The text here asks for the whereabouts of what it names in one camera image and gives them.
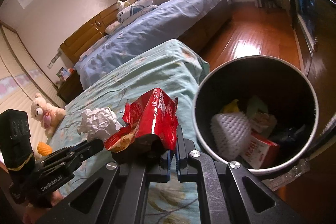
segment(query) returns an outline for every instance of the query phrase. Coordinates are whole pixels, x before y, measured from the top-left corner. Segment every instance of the red and white box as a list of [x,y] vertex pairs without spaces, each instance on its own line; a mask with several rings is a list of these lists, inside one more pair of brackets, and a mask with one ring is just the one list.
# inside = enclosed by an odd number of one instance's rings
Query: red and white box
[[278,155],[280,146],[271,142],[260,134],[252,131],[251,142],[241,157],[246,160],[252,168],[263,169],[272,165]]

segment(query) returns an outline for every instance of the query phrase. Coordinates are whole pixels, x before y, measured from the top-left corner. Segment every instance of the plush toy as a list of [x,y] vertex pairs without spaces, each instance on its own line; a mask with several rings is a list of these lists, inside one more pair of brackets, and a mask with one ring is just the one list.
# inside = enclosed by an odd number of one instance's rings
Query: plush toy
[[40,93],[35,94],[35,99],[31,104],[31,116],[41,122],[48,138],[54,135],[56,127],[63,120],[65,114],[65,109],[47,103]]
[[131,4],[137,2],[138,0],[127,0],[125,2],[122,2],[120,0],[117,0],[117,9],[119,11],[123,10],[124,8],[126,8],[127,6],[130,6]]

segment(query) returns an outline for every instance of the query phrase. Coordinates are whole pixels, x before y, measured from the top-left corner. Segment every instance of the bedside table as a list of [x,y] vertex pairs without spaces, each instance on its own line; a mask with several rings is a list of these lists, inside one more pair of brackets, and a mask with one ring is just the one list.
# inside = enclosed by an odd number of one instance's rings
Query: bedside table
[[65,82],[58,89],[57,96],[60,97],[66,104],[68,104],[82,92],[83,87],[79,80],[79,75],[76,70],[74,70],[68,79],[65,80]]

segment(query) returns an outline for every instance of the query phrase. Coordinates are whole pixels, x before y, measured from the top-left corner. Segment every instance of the human hand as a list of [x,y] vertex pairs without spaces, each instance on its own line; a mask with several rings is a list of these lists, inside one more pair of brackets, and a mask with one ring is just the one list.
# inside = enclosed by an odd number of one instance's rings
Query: human hand
[[[59,190],[53,192],[50,197],[50,203],[51,206],[55,206],[57,203],[59,203],[63,199],[62,194],[59,192]],[[50,208],[37,208],[34,207],[31,204],[28,204],[26,207],[25,214],[23,216],[23,223],[24,224],[35,224],[35,222],[44,215]]]

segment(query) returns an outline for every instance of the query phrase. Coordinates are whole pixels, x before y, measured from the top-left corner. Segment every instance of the wooden headboard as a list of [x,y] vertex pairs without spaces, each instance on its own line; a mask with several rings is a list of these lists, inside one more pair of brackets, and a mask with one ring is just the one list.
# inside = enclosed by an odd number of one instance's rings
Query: wooden headboard
[[61,44],[64,54],[75,64],[86,50],[105,35],[106,27],[117,20],[117,13],[115,3],[84,23]]

